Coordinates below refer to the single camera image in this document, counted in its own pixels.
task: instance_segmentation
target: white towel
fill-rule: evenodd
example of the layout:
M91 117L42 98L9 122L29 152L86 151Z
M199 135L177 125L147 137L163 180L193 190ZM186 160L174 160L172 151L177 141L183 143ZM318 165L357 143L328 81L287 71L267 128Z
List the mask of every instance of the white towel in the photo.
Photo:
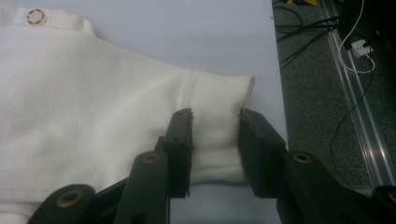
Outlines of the white towel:
M252 77L190 71L120 49L62 10L40 8L45 19L32 25L32 9L0 0L0 223L25 223L63 186L98 191L123 179L172 114L188 107L191 181L245 181L237 115Z

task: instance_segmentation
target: connector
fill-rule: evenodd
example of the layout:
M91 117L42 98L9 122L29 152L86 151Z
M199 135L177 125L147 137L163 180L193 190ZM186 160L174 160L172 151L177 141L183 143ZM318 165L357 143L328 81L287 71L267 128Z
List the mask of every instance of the connector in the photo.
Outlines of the connector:
M352 51L355 57L359 58L361 56L364 56L368 53L373 52L373 49L370 46L367 46L365 40L359 40L354 43L352 43Z

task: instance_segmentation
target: metal frame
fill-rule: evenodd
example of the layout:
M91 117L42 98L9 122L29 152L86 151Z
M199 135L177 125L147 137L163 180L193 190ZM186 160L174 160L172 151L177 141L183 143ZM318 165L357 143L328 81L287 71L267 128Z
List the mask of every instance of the metal frame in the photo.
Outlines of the metal frame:
M319 5L324 19L338 16L333 1L319 0ZM364 85L359 74L348 72L338 61L338 47L342 42L338 32L329 33L328 38L346 97L346 103L349 108L352 108L363 95ZM344 59L349 60L347 63L350 63L352 68L359 70L359 67L353 61L354 58L351 52L342 49L342 54ZM373 188L396 185L396 172L390 159L388 148L366 96L364 96L361 104L353 110L350 116Z

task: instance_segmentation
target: metal grommet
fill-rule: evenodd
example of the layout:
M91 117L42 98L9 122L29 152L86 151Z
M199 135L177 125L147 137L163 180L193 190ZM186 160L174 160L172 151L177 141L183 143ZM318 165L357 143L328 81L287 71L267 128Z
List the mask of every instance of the metal grommet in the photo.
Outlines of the metal grommet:
M44 21L44 19L46 19L46 14L44 14L44 12L38 8L30 10L26 15L26 20L31 25L38 25Z
M388 194L388 197L389 197L394 203L396 203L396 191L391 191L391 192Z
M62 194L58 200L56 200L56 205L59 207L70 207L84 197L84 192L81 189L72 189Z
M300 163L310 163L312 161L311 157L303 153L294 154L293 158Z
M160 156L158 156L158 154L150 153L143 157L143 162L154 163L159 159L160 159Z

